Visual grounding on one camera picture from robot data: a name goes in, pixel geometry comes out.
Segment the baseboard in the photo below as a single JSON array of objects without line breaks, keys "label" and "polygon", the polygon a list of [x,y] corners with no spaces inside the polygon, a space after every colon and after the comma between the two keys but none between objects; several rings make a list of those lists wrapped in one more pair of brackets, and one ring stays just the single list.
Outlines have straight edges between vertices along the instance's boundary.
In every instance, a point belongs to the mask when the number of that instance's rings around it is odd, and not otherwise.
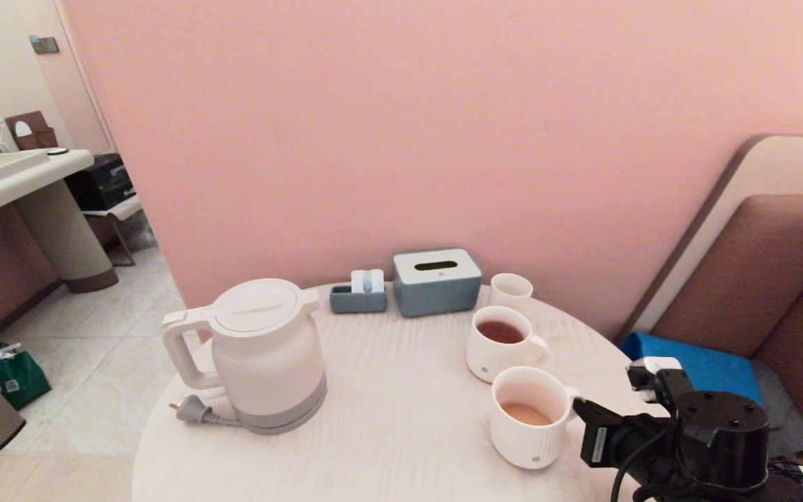
[{"label": "baseboard", "polygon": [[2,332],[5,331],[10,325],[14,324],[14,322],[16,322],[23,314],[31,311],[34,306],[39,305],[42,300],[47,298],[48,295],[54,293],[54,290],[60,288],[61,285],[63,285],[63,282],[61,282],[60,279],[55,280],[48,286],[45,286],[45,288],[42,288],[42,290],[35,295],[32,295],[28,300],[20,304],[20,306],[10,312],[9,315],[6,315],[0,321],[0,334],[2,334]]}]

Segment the electric kettle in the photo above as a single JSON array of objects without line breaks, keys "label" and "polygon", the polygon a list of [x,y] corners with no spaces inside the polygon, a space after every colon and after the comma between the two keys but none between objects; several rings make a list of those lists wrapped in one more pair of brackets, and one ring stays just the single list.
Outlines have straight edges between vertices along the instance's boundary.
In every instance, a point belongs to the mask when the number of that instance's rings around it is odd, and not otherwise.
[{"label": "electric kettle", "polygon": [[[191,388],[225,387],[249,431],[280,434],[318,412],[328,392],[318,328],[318,292],[281,279],[258,279],[222,293],[212,305],[163,319],[163,343]],[[201,372],[182,333],[213,334],[214,372]]]}]

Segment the mug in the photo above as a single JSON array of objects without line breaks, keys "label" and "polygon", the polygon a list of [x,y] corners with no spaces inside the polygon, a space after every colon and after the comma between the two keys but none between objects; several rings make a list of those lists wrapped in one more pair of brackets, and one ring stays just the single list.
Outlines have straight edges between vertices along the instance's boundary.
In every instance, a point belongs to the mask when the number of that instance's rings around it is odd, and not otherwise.
[{"label": "mug", "polygon": [[532,298],[535,288],[525,277],[515,273],[499,273],[491,278],[488,305],[521,307]]},{"label": "mug", "polygon": [[580,392],[529,366],[507,368],[491,385],[489,431],[494,449],[517,467],[542,469],[566,444],[566,423]]},{"label": "mug", "polygon": [[510,366],[539,365],[549,352],[551,347],[532,333],[531,322],[520,312],[493,305],[473,314],[466,340],[466,365],[478,379],[491,383]]}]

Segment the blue cloth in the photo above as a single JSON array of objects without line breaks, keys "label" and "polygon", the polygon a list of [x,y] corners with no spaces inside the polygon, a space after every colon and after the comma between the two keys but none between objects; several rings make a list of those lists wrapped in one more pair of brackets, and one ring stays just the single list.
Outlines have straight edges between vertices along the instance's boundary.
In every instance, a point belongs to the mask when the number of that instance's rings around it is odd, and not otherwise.
[{"label": "blue cloth", "polygon": [[720,350],[706,349],[681,341],[660,339],[647,333],[631,333],[621,346],[622,352],[636,361],[646,356],[676,357],[696,390],[733,392],[761,402],[758,379],[745,357]]}]

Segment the green bag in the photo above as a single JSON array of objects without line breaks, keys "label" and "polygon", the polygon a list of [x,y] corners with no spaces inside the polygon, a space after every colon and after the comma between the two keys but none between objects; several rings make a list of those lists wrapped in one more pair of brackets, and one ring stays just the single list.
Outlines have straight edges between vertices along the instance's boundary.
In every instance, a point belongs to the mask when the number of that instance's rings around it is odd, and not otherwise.
[{"label": "green bag", "polygon": [[0,342],[0,392],[19,410],[52,389],[42,368],[27,352],[15,352],[20,344]]}]

